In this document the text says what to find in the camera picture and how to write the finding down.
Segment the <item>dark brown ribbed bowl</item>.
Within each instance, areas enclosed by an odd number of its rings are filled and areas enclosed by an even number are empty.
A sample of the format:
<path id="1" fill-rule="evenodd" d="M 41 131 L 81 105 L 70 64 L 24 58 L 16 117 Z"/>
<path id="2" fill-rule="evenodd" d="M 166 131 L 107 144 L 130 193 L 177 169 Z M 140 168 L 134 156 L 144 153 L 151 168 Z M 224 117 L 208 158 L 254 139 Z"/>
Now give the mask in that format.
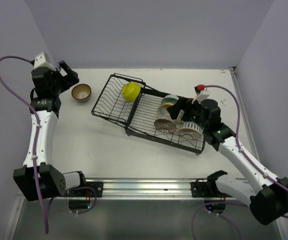
<path id="1" fill-rule="evenodd" d="M 78 103 L 84 103 L 84 102 L 89 101 L 91 97 L 91 93 L 92 93 L 91 87 L 84 83 L 76 85 L 71 91 L 72 97 Z"/>

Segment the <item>white blue leaf bowl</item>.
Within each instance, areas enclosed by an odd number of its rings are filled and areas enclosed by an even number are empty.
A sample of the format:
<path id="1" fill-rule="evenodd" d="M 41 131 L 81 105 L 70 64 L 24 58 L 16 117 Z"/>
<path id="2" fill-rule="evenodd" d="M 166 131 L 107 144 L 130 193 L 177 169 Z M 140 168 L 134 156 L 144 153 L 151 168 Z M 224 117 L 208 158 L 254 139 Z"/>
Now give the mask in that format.
<path id="1" fill-rule="evenodd" d="M 202 130 L 192 121 L 184 122 L 179 127 L 178 134 L 189 140 L 198 140 L 202 136 Z"/>

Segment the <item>lime green bowl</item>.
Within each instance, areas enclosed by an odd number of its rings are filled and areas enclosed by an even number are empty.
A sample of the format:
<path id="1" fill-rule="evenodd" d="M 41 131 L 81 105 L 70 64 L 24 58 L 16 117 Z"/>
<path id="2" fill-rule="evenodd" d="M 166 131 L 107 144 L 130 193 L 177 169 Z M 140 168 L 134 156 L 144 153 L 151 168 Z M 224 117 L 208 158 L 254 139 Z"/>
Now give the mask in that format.
<path id="1" fill-rule="evenodd" d="M 122 96 L 128 102 L 133 102 L 139 96 L 141 86 L 138 83 L 129 82 L 122 88 Z"/>

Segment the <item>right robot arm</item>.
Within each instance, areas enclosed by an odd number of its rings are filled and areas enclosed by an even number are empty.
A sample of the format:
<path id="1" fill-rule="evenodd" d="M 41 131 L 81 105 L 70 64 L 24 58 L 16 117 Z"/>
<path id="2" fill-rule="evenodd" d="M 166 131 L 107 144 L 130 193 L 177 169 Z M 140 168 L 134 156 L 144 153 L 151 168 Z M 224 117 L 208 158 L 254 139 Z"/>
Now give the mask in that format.
<path id="1" fill-rule="evenodd" d="M 224 171 L 212 174 L 206 184 L 211 196 L 228 194 L 250 208 L 255 219 L 268 225 L 288 213 L 288 178 L 279 178 L 241 146 L 237 134 L 222 122 L 221 109 L 213 99 L 202 102 L 180 98 L 167 108 L 172 119 L 183 111 L 183 121 L 201 128 L 205 141 L 225 156 L 245 177 L 247 183 Z"/>

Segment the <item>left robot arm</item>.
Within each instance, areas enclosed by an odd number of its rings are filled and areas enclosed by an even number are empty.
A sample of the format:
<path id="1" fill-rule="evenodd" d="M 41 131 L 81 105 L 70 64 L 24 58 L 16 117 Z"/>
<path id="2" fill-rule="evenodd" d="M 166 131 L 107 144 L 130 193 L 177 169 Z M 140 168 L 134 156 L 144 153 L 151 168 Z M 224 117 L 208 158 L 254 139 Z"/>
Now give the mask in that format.
<path id="1" fill-rule="evenodd" d="M 88 190 L 81 171 L 61 173 L 52 165 L 53 136 L 61 106 L 59 96 L 79 83 L 78 74 L 65 61 L 60 61 L 59 66 L 66 75 L 46 65 L 35 65 L 31 71 L 34 89 L 29 104 L 30 143 L 23 166 L 13 172 L 15 183 L 29 202 L 61 197 L 67 190 L 80 197 Z"/>

